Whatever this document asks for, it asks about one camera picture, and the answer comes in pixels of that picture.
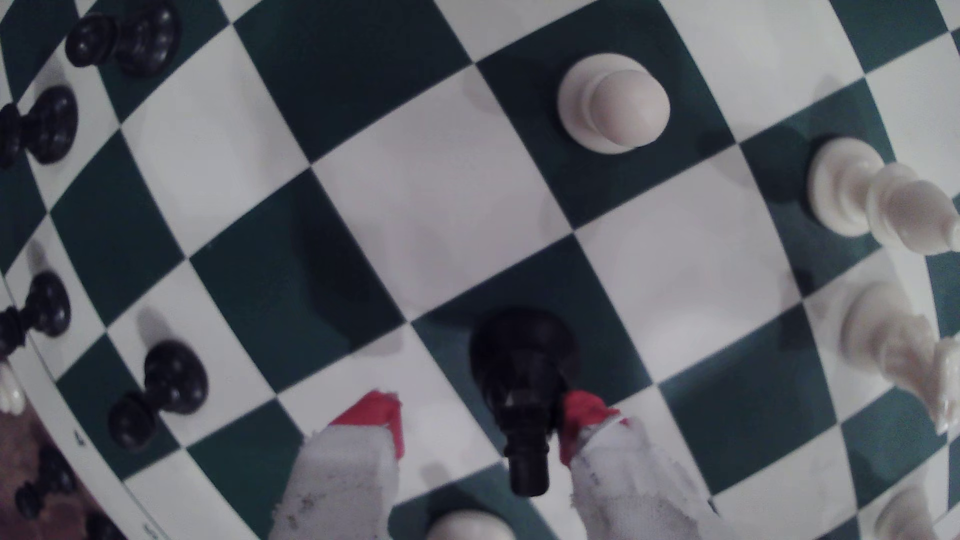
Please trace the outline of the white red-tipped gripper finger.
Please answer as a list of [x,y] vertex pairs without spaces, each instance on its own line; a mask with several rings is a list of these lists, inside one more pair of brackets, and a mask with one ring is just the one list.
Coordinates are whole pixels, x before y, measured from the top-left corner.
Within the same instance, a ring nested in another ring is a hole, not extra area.
[[366,393],[301,446],[269,538],[388,539],[403,456],[399,396]]
[[561,401],[559,459],[589,539],[737,539],[642,421],[585,391]]

